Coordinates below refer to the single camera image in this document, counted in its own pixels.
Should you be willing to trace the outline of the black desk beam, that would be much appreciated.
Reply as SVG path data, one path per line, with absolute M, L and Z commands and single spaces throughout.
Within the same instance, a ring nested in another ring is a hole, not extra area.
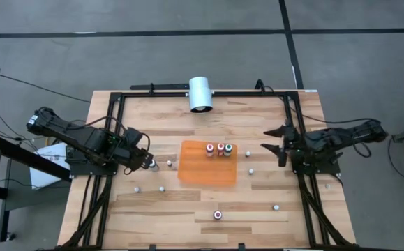
M 2 155 L 21 162 L 38 171 L 60 178 L 63 181 L 71 182 L 70 171 L 40 155 L 32 153 L 24 148 L 12 144 L 0 137 L 0 152 Z

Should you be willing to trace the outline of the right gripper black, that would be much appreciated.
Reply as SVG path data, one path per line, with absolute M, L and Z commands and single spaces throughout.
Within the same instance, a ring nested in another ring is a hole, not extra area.
M 293 125 L 282 125 L 281 127 L 264 132 L 265 135 L 272 137 L 282 137 L 283 143 L 279 145 L 260 144 L 261 147 L 278 155 L 278 165 L 285 167 L 289 152 L 291 150 L 300 150 L 303 148 L 304 138 Z

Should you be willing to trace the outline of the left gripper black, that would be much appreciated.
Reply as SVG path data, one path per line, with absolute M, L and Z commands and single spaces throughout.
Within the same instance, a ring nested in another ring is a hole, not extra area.
M 116 163 L 131 171 L 137 171 L 140 168 L 148 169 L 154 156 L 148 149 L 137 146 L 143 136 L 145 134 L 139 130 L 127 127 L 116 147 Z

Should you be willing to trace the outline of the translucent orange plastic tray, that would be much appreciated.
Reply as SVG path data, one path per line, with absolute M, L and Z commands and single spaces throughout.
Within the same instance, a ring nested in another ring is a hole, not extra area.
M 214 145 L 212 157 L 206 155 L 206 145 Z M 218 156 L 219 142 L 186 140 L 181 143 L 177 178 L 186 184 L 232 186 L 237 182 L 238 147 L 230 156 Z

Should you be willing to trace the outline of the white cylinder housing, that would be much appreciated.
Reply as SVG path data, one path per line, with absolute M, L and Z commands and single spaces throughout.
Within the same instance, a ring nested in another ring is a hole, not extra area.
M 193 77 L 189 80 L 188 97 L 192 113 L 205 113 L 213 109 L 212 91 L 206 77 Z

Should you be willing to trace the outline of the black stand leg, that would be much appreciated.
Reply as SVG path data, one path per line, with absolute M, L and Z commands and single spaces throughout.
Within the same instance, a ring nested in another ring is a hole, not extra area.
M 13 179 L 15 178 L 16 172 L 13 170 L 14 164 L 16 164 L 14 160 L 8 159 L 6 175 L 0 185 L 0 188 L 2 189 L 1 194 L 3 195 L 0 212 L 0 243 L 13 241 L 17 236 L 16 233 L 8 230 L 10 212 L 12 211 L 10 205 L 13 200 L 12 194 L 15 190 Z

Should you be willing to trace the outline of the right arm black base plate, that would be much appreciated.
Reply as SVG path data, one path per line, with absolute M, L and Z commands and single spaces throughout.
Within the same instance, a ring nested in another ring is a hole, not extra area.
M 339 173 L 338 159 L 341 156 L 342 153 L 330 149 L 306 148 L 289 151 L 293 170 L 305 175 Z

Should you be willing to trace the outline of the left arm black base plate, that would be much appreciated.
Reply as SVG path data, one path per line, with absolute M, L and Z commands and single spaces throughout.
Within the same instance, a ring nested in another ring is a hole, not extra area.
M 66 163 L 70 166 L 70 174 L 73 176 L 85 175 L 101 175 L 108 176 L 117 173 L 118 165 L 107 163 L 104 165 L 97 164 L 86 156 L 83 152 L 66 146 Z

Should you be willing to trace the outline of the white paper sheet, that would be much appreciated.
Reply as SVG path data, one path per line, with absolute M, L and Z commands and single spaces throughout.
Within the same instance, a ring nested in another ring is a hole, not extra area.
M 53 144 L 51 146 L 45 146 L 43 148 L 35 151 L 35 154 L 40 155 L 41 157 L 70 170 L 70 165 L 66 162 L 66 144 L 58 143 Z M 44 188 L 45 186 L 52 185 L 60 181 L 59 178 L 52 176 L 50 174 L 46 174 L 45 172 L 41 172 L 32 167 L 29 168 L 30 177 L 31 177 L 31 188 L 33 190 L 39 190 Z

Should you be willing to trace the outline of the flat black bar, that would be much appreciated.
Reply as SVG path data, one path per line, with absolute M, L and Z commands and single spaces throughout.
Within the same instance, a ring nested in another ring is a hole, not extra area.
M 189 84 L 144 84 L 144 85 L 131 85 L 130 90 L 184 90 L 189 89 Z

